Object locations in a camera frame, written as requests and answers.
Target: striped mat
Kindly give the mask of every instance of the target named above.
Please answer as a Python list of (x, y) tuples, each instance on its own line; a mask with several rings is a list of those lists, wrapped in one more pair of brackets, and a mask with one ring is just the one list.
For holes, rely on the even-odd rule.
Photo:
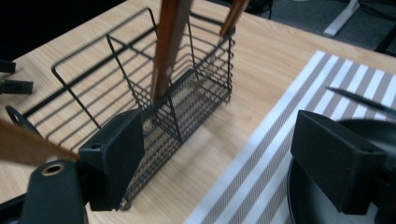
[(317, 51), (186, 223), (291, 223), (287, 174), (298, 110), (334, 120), (391, 120), (327, 86), (396, 107), (393, 74)]

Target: wooden tabletop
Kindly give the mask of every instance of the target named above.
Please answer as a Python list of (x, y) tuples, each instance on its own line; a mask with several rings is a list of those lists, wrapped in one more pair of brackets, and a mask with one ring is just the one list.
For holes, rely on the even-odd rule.
[[(34, 93), (1, 95), (1, 118), (9, 120), (5, 105), (25, 111), (61, 88), (50, 71), (55, 62), (143, 7), (150, 7), (159, 18), (160, 3), (127, 1), (17, 59), (16, 73), (0, 78), (33, 81)], [(228, 12), (203, 0), (196, 0), (192, 10), (220, 21)], [(395, 58), (248, 14), (238, 22), (234, 40), (231, 102), (221, 105), (191, 136), (134, 199), (130, 210), (93, 213), (87, 206), (91, 223), (183, 222), (318, 49), (396, 73)], [(0, 161), (0, 203), (23, 194), (32, 171)]]

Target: black wire basket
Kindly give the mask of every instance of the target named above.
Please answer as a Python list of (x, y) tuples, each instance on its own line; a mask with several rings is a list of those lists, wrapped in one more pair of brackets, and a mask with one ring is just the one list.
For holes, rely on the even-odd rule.
[[(143, 25), (147, 30), (139, 30)], [(157, 24), (144, 8), (53, 65), (61, 89), (23, 114), (11, 106), (7, 112), (14, 122), (77, 150), (115, 115), (141, 108), (146, 154), (120, 206), (128, 209), (177, 149), (230, 100), (234, 41), (230, 35), (219, 39), (220, 26), (191, 13), (170, 88), (154, 105), (149, 92)]]

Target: gray carpet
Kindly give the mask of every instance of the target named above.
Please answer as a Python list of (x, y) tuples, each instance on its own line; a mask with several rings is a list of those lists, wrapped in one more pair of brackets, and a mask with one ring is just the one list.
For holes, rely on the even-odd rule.
[[(227, 5), (222, 0), (213, 1)], [(390, 0), (393, 2), (382, 1), (383, 3), (379, 3), (380, 1), (369, 0), (363, 2), (363, 4), (396, 17), (396, 1)], [(274, 0), (271, 20), (317, 35), (323, 35), (323, 31), (344, 10), (347, 4), (348, 1), (334, 0)], [(268, 15), (269, 12), (267, 11), (259, 16), (268, 18)], [(395, 21), (378, 18), (368, 14), (360, 7), (333, 38), (365, 49), (374, 50), (395, 25)], [(393, 40), (388, 50), (396, 52), (396, 40)]]

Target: metal wire rack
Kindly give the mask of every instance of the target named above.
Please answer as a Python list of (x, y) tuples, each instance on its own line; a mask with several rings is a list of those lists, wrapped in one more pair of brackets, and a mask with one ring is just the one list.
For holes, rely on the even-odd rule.
[[(147, 29), (136, 28), (142, 25)], [(230, 35), (219, 40), (220, 26), (191, 13), (170, 89), (154, 105), (149, 91), (157, 24), (144, 8), (53, 65), (61, 89), (23, 114), (11, 106), (7, 112), (14, 122), (76, 150), (115, 115), (141, 108), (146, 154), (120, 206), (128, 209), (177, 149), (230, 100), (234, 41)]]

